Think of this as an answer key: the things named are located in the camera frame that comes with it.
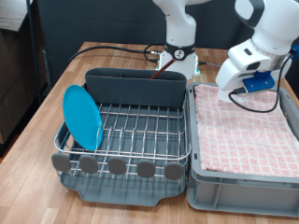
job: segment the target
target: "dark gray suction cup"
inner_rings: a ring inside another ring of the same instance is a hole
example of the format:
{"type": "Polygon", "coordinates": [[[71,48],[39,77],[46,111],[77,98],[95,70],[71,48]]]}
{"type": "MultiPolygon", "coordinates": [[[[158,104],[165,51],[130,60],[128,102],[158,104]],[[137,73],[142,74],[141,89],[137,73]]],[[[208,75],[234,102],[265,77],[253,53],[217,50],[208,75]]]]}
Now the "dark gray suction cup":
{"type": "Polygon", "coordinates": [[[124,175],[126,170],[123,158],[112,157],[108,160],[108,169],[113,175],[124,175]]]}
{"type": "Polygon", "coordinates": [[[71,169],[71,162],[65,154],[57,152],[51,158],[53,166],[57,171],[67,172],[71,169]]]}
{"type": "Polygon", "coordinates": [[[155,164],[152,161],[140,161],[137,165],[137,173],[144,178],[151,178],[155,175],[155,164]]]}
{"type": "Polygon", "coordinates": [[[178,162],[169,162],[164,168],[164,175],[167,179],[181,179],[184,173],[184,167],[178,162]]]}
{"type": "Polygon", "coordinates": [[[81,170],[88,174],[95,174],[98,166],[97,161],[94,157],[89,155],[83,155],[79,159],[81,170]]]}

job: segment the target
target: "cable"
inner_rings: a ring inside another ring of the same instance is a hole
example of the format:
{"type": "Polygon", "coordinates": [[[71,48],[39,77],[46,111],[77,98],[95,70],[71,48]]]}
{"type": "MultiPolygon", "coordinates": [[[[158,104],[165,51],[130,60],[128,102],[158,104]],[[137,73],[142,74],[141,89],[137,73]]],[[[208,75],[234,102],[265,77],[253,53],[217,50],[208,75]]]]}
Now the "cable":
{"type": "Polygon", "coordinates": [[[241,107],[241,108],[243,108],[243,109],[245,109],[245,110],[248,110],[248,111],[250,111],[250,112],[253,112],[253,113],[270,113],[270,112],[274,111],[274,110],[277,108],[277,106],[278,106],[278,101],[279,101],[279,90],[280,90],[280,80],[281,80],[281,77],[282,77],[283,69],[284,69],[284,67],[286,66],[287,62],[292,58],[293,55],[294,55],[294,53],[291,52],[290,56],[287,58],[287,60],[286,60],[286,61],[283,63],[283,65],[281,66],[281,69],[280,69],[280,72],[279,72],[279,78],[278,78],[277,100],[276,100],[274,106],[273,106],[271,109],[269,109],[269,110],[265,110],[265,111],[262,111],[262,110],[255,110],[255,109],[250,109],[250,108],[247,108],[247,107],[245,107],[245,106],[239,104],[237,101],[235,101],[235,100],[233,99],[232,95],[237,95],[237,94],[239,94],[239,93],[245,93],[246,90],[245,90],[244,87],[239,88],[239,89],[236,89],[236,90],[230,92],[230,93],[228,94],[228,97],[230,98],[230,100],[231,100],[235,105],[238,105],[239,107],[241,107]]]}
{"type": "Polygon", "coordinates": [[[70,64],[74,58],[76,58],[79,54],[84,53],[86,51],[92,50],[92,49],[117,49],[117,50],[123,50],[131,53],[144,53],[144,54],[151,54],[151,51],[146,51],[146,50],[135,50],[135,49],[124,49],[124,48],[119,48],[119,47],[112,47],[112,46],[96,46],[96,47],[91,47],[84,49],[82,51],[79,51],[78,53],[74,54],[68,61],[68,64],[70,64]]]}
{"type": "Polygon", "coordinates": [[[149,58],[148,58],[148,56],[147,56],[147,49],[149,49],[149,48],[152,47],[152,46],[161,46],[161,45],[164,45],[164,43],[148,45],[148,46],[144,49],[144,57],[146,58],[146,60],[148,60],[148,61],[151,62],[151,63],[157,63],[159,60],[154,60],[154,59],[149,59],[149,58]]]}
{"type": "Polygon", "coordinates": [[[215,63],[198,62],[198,65],[205,65],[205,64],[221,67],[221,65],[218,65],[218,64],[215,64],[215,63]]]}

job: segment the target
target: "gray plastic bin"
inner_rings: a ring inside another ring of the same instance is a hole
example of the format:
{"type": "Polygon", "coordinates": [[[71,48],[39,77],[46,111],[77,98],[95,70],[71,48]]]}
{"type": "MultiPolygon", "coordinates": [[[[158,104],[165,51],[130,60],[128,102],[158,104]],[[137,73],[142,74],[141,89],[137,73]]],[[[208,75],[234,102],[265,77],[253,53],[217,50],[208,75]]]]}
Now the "gray plastic bin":
{"type": "MultiPolygon", "coordinates": [[[[193,89],[202,84],[216,86],[210,83],[189,85],[189,120],[196,120],[193,89]]],[[[280,105],[282,111],[288,113],[289,125],[298,138],[299,112],[284,89],[280,89],[280,105]]],[[[190,206],[214,211],[299,216],[299,178],[203,171],[200,168],[196,129],[196,125],[191,123],[189,139],[192,143],[192,168],[188,183],[190,206]]]]}

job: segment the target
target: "wooden table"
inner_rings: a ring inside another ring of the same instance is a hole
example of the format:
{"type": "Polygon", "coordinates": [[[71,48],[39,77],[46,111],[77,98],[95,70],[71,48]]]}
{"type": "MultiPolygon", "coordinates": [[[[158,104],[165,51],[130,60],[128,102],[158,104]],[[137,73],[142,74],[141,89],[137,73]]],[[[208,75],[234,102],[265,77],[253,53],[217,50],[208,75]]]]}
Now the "wooden table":
{"type": "MultiPolygon", "coordinates": [[[[85,43],[82,49],[96,43],[85,43]]],[[[144,49],[138,45],[113,45],[144,49]]],[[[200,60],[222,64],[227,50],[197,49],[200,60]]],[[[77,192],[60,183],[50,156],[56,152],[53,139],[64,118],[65,89],[82,84],[85,73],[94,67],[153,69],[142,54],[99,49],[78,56],[65,70],[49,96],[38,109],[20,138],[0,165],[0,224],[66,223],[298,223],[298,218],[268,217],[235,213],[197,211],[188,205],[186,191],[175,198],[162,199],[155,207],[85,203],[77,192]]],[[[193,81],[214,82],[218,67],[201,66],[202,75],[193,81]]],[[[298,99],[286,80],[297,106],[298,99]]]]}

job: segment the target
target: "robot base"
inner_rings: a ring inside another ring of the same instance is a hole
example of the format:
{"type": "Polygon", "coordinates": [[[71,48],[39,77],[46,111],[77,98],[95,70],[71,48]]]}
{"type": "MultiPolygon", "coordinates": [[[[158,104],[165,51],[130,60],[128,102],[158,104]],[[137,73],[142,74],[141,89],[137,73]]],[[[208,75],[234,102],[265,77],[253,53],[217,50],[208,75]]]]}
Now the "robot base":
{"type": "MultiPolygon", "coordinates": [[[[163,51],[160,55],[159,64],[156,70],[160,70],[164,65],[166,65],[170,60],[172,60],[171,54],[163,51]]],[[[187,79],[199,76],[200,71],[198,69],[198,56],[193,53],[189,55],[184,61],[176,61],[171,64],[165,71],[179,72],[183,74],[187,79]]]]}

